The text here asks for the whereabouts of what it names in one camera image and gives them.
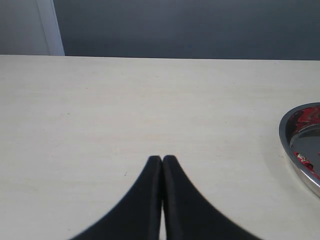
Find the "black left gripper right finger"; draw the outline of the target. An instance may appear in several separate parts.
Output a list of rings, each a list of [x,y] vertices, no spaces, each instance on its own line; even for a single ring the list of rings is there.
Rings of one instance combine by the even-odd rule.
[[[196,189],[174,155],[163,158],[163,210],[168,240],[257,240]]]

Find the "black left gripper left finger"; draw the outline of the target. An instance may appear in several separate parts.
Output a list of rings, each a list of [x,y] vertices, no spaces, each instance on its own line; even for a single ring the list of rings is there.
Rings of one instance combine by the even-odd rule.
[[[74,240],[158,240],[162,214],[162,160],[150,156],[125,196]]]

